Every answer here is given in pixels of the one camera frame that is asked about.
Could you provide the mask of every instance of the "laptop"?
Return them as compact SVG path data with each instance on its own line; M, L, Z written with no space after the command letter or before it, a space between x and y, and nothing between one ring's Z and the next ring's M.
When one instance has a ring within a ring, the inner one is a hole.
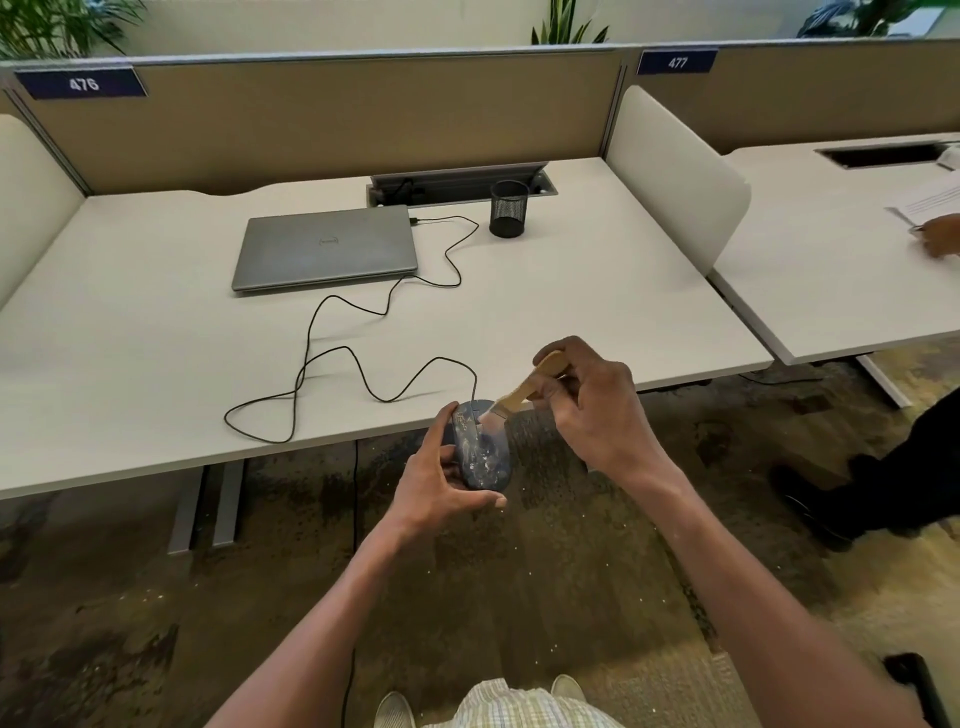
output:
M406 205L308 212L251 218L232 287L261 291L416 270Z

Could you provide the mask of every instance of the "shoe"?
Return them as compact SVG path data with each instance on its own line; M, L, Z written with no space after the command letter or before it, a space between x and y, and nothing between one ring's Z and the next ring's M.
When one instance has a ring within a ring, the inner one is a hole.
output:
M824 491L793 468L775 466L770 471L770 485L787 508L804 522L813 537L831 551L849 551L853 548L853 541L863 535L862 532L851 533L834 522L823 503Z
M584 692L580 688L580 683L569 675L557 675L557 678L553 681L553 686L550 688L550 694L554 697L567 697L571 700L579 700L582 703L587 702Z
M866 481L873 479L880 461L872 455L860 452L847 461L847 470L850 471L850 480Z
M407 699L396 691L387 693L376 709L373 728L417 728Z

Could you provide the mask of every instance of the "desk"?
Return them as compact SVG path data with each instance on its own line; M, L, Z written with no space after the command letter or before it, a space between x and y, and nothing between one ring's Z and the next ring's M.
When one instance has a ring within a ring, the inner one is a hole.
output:
M529 371L541 344L571 332L627 362L638 389L771 362L602 159L553 162L548 172L560 194L531 200L516 240L490 235L489 202L413 210L481 223L451 254L463 286L405 282L386 319L330 302L313 351L351 345L381 396L441 354L476 370L478 397L498 397ZM392 285L235 296L230 280L248 218L358 207L367 182L86 200L0 310L0 494L412 429L448 401L468 399L469 373L438 363L403 400L381 404L344 352L311 366L292 443L265 446L222 422L234 404L291 388L322 297L337 292L382 309ZM420 273L453 281L443 251L469 230L462 221L414 228ZM250 407L235 422L281 439L290 402Z
M927 134L738 149L753 199L711 280L766 345L797 364L960 331L960 257L931 260L884 209L948 170L933 162L845 170L814 150Z

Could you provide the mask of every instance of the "mesh pen holder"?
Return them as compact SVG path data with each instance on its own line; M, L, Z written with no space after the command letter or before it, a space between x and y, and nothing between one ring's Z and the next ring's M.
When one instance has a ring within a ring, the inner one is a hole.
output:
M523 234L530 188L523 182L503 180L491 187L490 197L490 232L497 237Z

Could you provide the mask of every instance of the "black shoe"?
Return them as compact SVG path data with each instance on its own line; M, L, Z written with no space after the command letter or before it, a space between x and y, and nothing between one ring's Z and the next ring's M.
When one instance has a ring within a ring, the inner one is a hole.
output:
M850 471L850 480L867 482L876 475L880 461L872 455L860 452L847 461L847 470Z
M831 551L849 551L863 535L844 528L830 517L824 491L808 482L793 468L777 465L770 471L770 485L783 503L804 522L810 533Z

